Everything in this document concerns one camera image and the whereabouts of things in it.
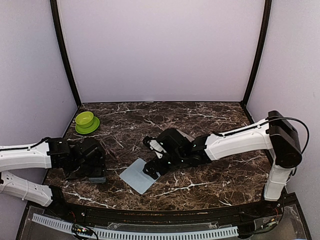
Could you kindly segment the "dark grey glasses case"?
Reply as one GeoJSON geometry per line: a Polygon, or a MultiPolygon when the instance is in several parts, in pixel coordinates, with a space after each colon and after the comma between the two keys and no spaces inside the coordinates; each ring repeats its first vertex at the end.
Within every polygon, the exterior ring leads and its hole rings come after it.
{"type": "Polygon", "coordinates": [[[106,177],[89,177],[88,180],[92,184],[104,184],[106,182],[106,177]]]}

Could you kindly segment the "blue cleaning cloth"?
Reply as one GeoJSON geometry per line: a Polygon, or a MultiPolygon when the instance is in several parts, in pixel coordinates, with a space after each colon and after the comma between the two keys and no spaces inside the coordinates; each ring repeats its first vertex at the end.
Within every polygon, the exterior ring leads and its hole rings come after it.
{"type": "Polygon", "coordinates": [[[138,158],[119,175],[126,184],[140,195],[143,195],[160,177],[156,173],[156,178],[153,179],[144,173],[143,168],[145,164],[146,162],[143,159],[138,158]]]}

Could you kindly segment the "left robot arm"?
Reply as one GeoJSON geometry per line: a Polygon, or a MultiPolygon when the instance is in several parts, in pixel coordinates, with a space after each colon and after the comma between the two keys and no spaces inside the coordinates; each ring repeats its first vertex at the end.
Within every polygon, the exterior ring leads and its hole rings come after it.
{"type": "Polygon", "coordinates": [[[61,169],[67,180],[106,182],[106,152],[92,137],[81,141],[45,137],[31,145],[0,148],[0,192],[51,208],[60,218],[71,213],[59,187],[41,185],[12,174],[20,169],[61,169]]]}

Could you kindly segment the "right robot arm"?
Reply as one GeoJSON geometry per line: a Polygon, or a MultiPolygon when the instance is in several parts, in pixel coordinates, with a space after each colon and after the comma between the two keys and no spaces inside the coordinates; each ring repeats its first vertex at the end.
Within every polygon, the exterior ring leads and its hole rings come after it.
{"type": "Polygon", "coordinates": [[[275,208],[292,172],[302,162],[298,131],[278,111],[254,124],[227,132],[205,134],[192,138],[176,128],[164,130],[158,137],[146,136],[143,144],[156,153],[144,165],[143,172],[158,179],[172,169],[197,167],[222,158],[257,150],[272,150],[274,160],[264,187],[263,200],[255,205],[255,213],[266,217],[275,208]]]}

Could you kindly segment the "light grey glasses case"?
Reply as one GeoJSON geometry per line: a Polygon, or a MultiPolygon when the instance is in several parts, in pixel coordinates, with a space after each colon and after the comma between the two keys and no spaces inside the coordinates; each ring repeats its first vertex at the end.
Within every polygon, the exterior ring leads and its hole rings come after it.
{"type": "Polygon", "coordinates": [[[188,134],[184,133],[183,131],[181,131],[181,130],[178,129],[178,132],[179,132],[184,138],[186,138],[189,142],[192,143],[192,142],[194,141],[194,138],[193,138],[193,137],[189,136],[188,134]]]}

